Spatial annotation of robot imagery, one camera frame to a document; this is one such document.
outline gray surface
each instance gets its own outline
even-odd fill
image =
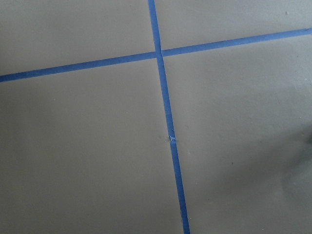
[[[312,27],[311,0],[155,2],[163,49]]]
[[[146,0],[0,0],[0,75],[154,51]]]
[[[165,57],[192,234],[312,231],[312,36]]]
[[[156,60],[0,84],[0,233],[182,233]]]

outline blue tape strip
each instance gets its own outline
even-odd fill
[[[265,35],[254,36],[254,37],[247,37],[247,38],[224,40],[224,41],[211,42],[211,43],[200,44],[200,45],[179,47],[179,48],[174,48],[174,49],[163,50],[162,55],[163,56],[180,55],[180,54],[192,53],[192,52],[197,52],[197,51],[202,51],[202,50],[213,50],[213,49],[222,48],[222,47],[243,45],[243,44],[261,42],[261,41],[267,41],[267,40],[297,37],[297,36],[303,36],[303,35],[308,35],[308,34],[312,34],[312,28],[265,34]]]
[[[45,76],[50,74],[56,74],[56,73],[62,73],[62,72],[71,72],[76,70],[82,70],[82,69],[88,69],[88,68],[94,68],[94,67],[102,67],[102,66],[108,66],[113,64],[119,64],[119,63],[125,63],[125,62],[134,62],[139,60],[145,60],[145,59],[154,59],[156,58],[155,52],[148,52],[143,54],[137,54],[137,55],[129,55],[129,56],[122,56],[117,58],[108,58],[108,59],[102,59],[102,60],[96,60],[96,61],[90,61],[90,62],[82,62],[82,63],[76,63],[71,65],[64,65],[59,67],[51,67],[51,68],[44,68],[29,72],[20,72],[20,73],[14,73],[9,75],[2,75],[0,76],[0,82],[4,81],[10,81],[10,80],[16,80],[16,79],[24,79],[24,78],[31,78],[31,77],[39,77],[39,76]]]
[[[169,100],[169,91],[168,91],[168,86],[167,86],[165,65],[164,65],[164,60],[163,60],[162,52],[161,52],[160,35],[159,35],[159,28],[158,28],[154,0],[148,0],[148,5],[149,5],[149,10],[150,10],[152,31],[153,31],[153,36],[154,36],[154,44],[155,44],[155,52],[156,52],[156,58],[157,58],[157,64],[158,64],[160,86],[161,86],[164,107],[165,107],[168,135],[170,139],[171,155],[172,155],[172,161],[173,161],[174,171],[175,171],[175,182],[176,182],[176,187],[177,187],[178,199],[180,203],[182,225],[183,225],[184,233],[190,234],[190,227],[189,227],[189,221],[187,218],[187,210],[186,210],[184,189],[183,189],[183,183],[182,183],[182,175],[181,175],[179,157],[178,157],[177,146],[176,146],[174,123],[172,119],[172,112],[171,112],[171,106],[170,106],[170,100]]]

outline gray floor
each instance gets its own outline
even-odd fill
[[[312,36],[166,57],[192,233],[312,230]]]
[[[312,2],[155,0],[162,49]],[[147,0],[0,0],[0,78],[155,51]],[[312,233],[312,36],[164,57],[191,234]],[[1,234],[182,234],[156,59],[0,83]]]

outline blue painter's tape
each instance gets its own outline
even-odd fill
[[[179,157],[178,157],[177,146],[176,146],[174,123],[172,119],[165,65],[164,65],[164,60],[163,60],[163,56],[161,52],[160,35],[159,35],[159,28],[158,28],[154,0],[148,0],[148,5],[149,5],[149,10],[150,10],[150,16],[151,16],[151,24],[152,24],[152,31],[153,31],[153,36],[154,36],[154,44],[155,44],[155,52],[156,52],[156,58],[157,58],[157,64],[158,64],[160,86],[161,86],[162,98],[163,98],[165,114],[166,114],[167,129],[168,129],[168,135],[170,139],[171,155],[172,155],[174,171],[175,171],[175,182],[176,182],[177,194],[178,194],[178,199],[179,199],[179,204],[180,204],[182,225],[183,225],[184,233],[190,234],[190,227],[189,227],[189,221],[187,217],[182,175],[181,175]]]
[[[247,38],[224,40],[224,41],[211,42],[211,43],[200,44],[200,45],[179,47],[179,48],[174,48],[174,49],[163,50],[162,55],[163,56],[180,55],[180,54],[192,53],[192,52],[203,51],[203,50],[213,50],[213,49],[222,48],[222,47],[243,45],[243,44],[261,42],[261,41],[267,41],[267,40],[297,37],[297,36],[303,36],[303,35],[309,35],[309,34],[312,34],[312,28],[265,34],[265,35],[254,36],[254,37],[247,37]]]
[[[129,55],[129,56],[122,56],[117,58],[108,58],[108,59],[102,59],[102,60],[96,60],[96,61],[90,61],[90,62],[82,62],[82,63],[76,63],[71,65],[64,65],[59,67],[51,67],[51,68],[44,68],[29,72],[20,72],[20,73],[14,73],[9,75],[3,75],[0,76],[0,82],[4,81],[10,81],[10,80],[16,80],[16,79],[24,79],[24,78],[31,78],[31,77],[39,77],[39,76],[45,76],[50,74],[56,74],[56,73],[62,73],[62,72],[71,72],[76,70],[82,70],[82,69],[88,69],[88,68],[94,68],[94,67],[102,67],[102,66],[108,66],[113,64],[119,64],[119,63],[125,63],[125,62],[134,62],[139,60],[145,60],[145,59],[154,59],[156,58],[155,52],[148,52],[143,54],[137,54],[137,55]]]

